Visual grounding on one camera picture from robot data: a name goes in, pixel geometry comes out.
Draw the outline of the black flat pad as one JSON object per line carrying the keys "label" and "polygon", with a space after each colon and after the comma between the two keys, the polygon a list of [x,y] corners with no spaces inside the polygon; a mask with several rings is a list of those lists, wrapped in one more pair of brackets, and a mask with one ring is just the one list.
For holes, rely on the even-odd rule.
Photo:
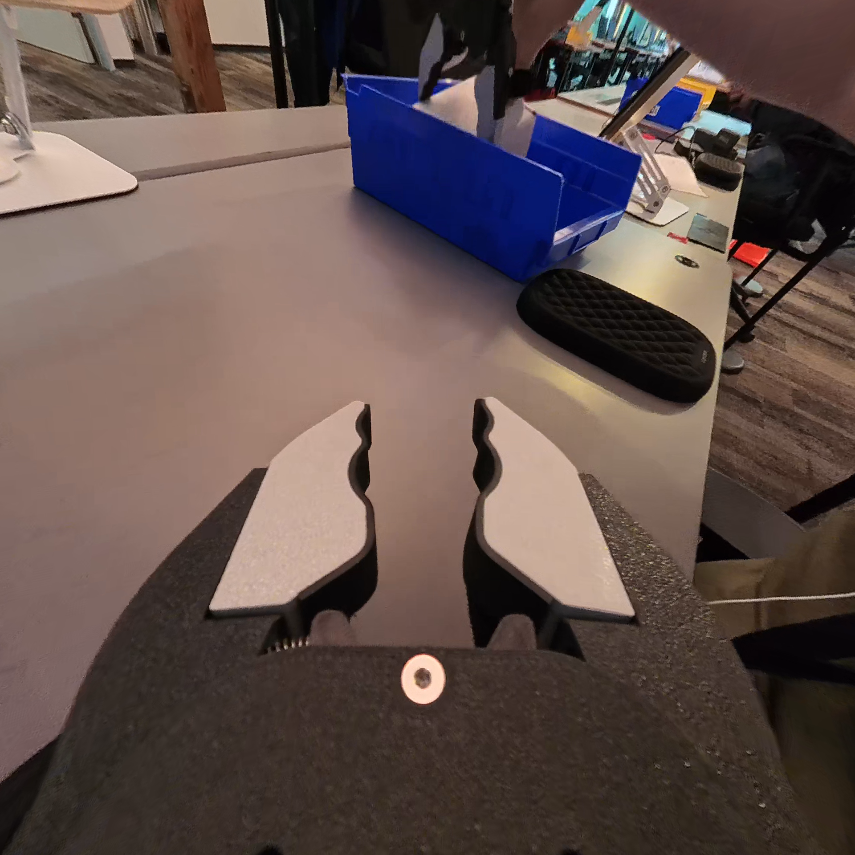
{"label": "black flat pad", "polygon": [[695,213],[687,232],[687,239],[712,251],[727,254],[730,246],[729,235],[729,227],[726,225]]}

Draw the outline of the person's right forearm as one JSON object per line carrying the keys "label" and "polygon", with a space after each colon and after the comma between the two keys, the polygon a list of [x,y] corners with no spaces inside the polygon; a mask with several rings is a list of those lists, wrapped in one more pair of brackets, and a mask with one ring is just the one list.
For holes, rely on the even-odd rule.
{"label": "person's right forearm", "polygon": [[636,8],[754,98],[854,141],[852,1],[649,1]]}

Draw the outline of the person's olive clothing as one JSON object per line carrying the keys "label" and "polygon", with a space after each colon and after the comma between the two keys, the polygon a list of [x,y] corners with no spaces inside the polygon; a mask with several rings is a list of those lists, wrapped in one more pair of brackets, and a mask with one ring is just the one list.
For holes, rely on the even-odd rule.
{"label": "person's olive clothing", "polygon": [[827,517],[778,558],[701,562],[693,584],[733,640],[777,631],[785,676],[760,678],[797,805],[828,853],[854,852],[853,508]]}

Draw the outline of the white cardboard mailer box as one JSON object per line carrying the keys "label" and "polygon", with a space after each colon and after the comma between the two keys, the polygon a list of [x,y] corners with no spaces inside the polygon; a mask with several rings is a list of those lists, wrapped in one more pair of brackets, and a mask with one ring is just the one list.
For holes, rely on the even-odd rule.
{"label": "white cardboard mailer box", "polygon": [[[476,136],[476,76],[455,81],[443,91],[437,91],[430,100],[416,102],[414,108],[434,118]],[[512,98],[507,103],[506,119],[510,128],[506,144],[494,144],[513,155],[526,158],[533,136],[536,115],[523,98]]]}

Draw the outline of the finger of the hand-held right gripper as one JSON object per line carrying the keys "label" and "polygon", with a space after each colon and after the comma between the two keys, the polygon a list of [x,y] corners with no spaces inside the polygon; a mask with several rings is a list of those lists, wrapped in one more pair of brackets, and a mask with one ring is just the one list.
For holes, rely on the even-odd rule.
{"label": "finger of the hand-held right gripper", "polygon": [[433,16],[419,58],[418,100],[430,100],[443,74],[459,65],[467,54],[460,33],[444,23],[440,14]]}
{"label": "finger of the hand-held right gripper", "polygon": [[504,77],[493,65],[486,65],[475,81],[476,136],[493,144],[506,144],[510,128],[506,119],[504,82]]}

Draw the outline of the grey office chair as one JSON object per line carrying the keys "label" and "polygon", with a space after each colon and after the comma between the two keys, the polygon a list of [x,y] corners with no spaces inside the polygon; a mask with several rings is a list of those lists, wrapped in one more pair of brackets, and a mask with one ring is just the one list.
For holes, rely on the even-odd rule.
{"label": "grey office chair", "polygon": [[778,558],[806,529],[749,488],[707,470],[696,562]]}

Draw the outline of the black quilted wrist rest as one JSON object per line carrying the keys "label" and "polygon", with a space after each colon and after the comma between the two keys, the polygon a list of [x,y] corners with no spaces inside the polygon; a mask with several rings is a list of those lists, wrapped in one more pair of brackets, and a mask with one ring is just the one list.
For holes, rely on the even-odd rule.
{"label": "black quilted wrist rest", "polygon": [[742,163],[709,152],[697,155],[692,166],[696,179],[701,184],[724,191],[736,190],[744,175]]}
{"label": "black quilted wrist rest", "polygon": [[550,343],[664,401],[697,403],[715,379],[717,355],[696,326],[589,273],[541,273],[517,313]]}

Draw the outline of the blue plastic bin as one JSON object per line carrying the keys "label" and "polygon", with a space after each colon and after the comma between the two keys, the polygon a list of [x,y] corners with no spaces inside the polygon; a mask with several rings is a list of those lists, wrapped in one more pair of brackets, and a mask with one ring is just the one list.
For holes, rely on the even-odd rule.
{"label": "blue plastic bin", "polygon": [[[619,103],[619,110],[626,107],[649,80],[648,77],[629,79]],[[701,101],[700,91],[674,86],[647,112],[644,122],[665,127],[669,131],[678,131],[693,120]]]}
{"label": "blue plastic bin", "polygon": [[415,107],[417,80],[344,77],[354,184],[524,282],[613,231],[642,158],[537,114],[529,155]]}

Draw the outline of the wooden post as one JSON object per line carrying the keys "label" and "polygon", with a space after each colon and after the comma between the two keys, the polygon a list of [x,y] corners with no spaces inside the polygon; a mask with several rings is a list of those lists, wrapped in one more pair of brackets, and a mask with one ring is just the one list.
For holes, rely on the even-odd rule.
{"label": "wooden post", "polygon": [[188,114],[227,110],[203,1],[159,1],[172,65]]}

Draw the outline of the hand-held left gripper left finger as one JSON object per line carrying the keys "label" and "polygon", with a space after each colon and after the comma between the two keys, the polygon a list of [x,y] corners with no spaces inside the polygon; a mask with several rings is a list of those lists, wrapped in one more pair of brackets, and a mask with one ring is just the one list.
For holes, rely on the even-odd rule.
{"label": "hand-held left gripper left finger", "polygon": [[353,401],[270,461],[208,612],[275,615],[304,635],[323,611],[352,617],[377,587],[370,407]]}

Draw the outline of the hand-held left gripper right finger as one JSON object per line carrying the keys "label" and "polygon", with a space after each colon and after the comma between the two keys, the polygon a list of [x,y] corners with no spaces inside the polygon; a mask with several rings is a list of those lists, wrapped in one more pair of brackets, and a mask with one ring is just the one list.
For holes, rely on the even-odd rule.
{"label": "hand-held left gripper right finger", "polygon": [[570,621],[631,624],[634,605],[580,473],[544,433],[495,397],[476,399],[478,496],[464,544],[476,643],[510,615],[537,643],[567,643]]}

